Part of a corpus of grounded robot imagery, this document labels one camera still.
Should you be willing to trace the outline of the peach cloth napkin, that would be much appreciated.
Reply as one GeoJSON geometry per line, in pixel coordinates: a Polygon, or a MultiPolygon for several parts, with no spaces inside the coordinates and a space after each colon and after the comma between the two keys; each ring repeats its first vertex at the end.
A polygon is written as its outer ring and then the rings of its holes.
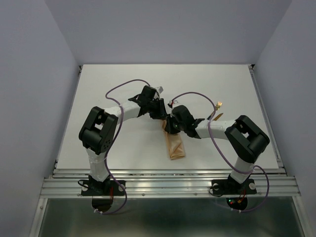
{"type": "Polygon", "coordinates": [[[166,120],[162,121],[162,130],[164,132],[168,156],[170,160],[184,158],[186,156],[183,142],[180,134],[169,134],[165,131],[166,120]]]}

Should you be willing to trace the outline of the gold fork black handle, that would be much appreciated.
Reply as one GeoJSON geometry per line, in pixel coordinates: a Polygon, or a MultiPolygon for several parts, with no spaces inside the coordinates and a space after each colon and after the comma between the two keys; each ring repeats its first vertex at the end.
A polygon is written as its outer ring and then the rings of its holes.
{"type": "Polygon", "coordinates": [[[213,117],[215,116],[216,112],[220,109],[220,107],[222,106],[222,102],[217,102],[217,104],[215,105],[215,109],[214,111],[207,117],[208,120],[213,119],[213,117]]]}

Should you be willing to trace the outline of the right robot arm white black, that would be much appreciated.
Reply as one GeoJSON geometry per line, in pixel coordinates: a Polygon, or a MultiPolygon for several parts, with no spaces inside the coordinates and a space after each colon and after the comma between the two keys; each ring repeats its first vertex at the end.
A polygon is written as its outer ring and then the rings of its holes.
{"type": "Polygon", "coordinates": [[[194,118],[184,105],[176,106],[167,115],[165,131],[169,134],[183,131],[187,136],[196,139],[210,138],[224,161],[232,168],[227,187],[233,193],[238,193],[245,187],[245,181],[252,173],[255,162],[270,143],[266,133],[246,115],[227,121],[194,118]],[[216,139],[230,142],[237,154],[235,165],[224,157],[216,139]]]}

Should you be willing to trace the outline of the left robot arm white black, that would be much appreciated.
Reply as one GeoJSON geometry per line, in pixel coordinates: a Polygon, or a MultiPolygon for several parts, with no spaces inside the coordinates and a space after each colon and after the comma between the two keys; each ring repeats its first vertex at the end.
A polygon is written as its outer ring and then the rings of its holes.
{"type": "Polygon", "coordinates": [[[80,132],[79,139],[86,148],[90,174],[81,186],[100,195],[110,188],[110,175],[105,166],[106,155],[114,143],[122,123],[128,119],[149,114],[153,119],[165,119],[167,116],[164,100],[160,97],[163,88],[145,85],[140,94],[129,98],[116,107],[101,109],[93,107],[80,132]]]}

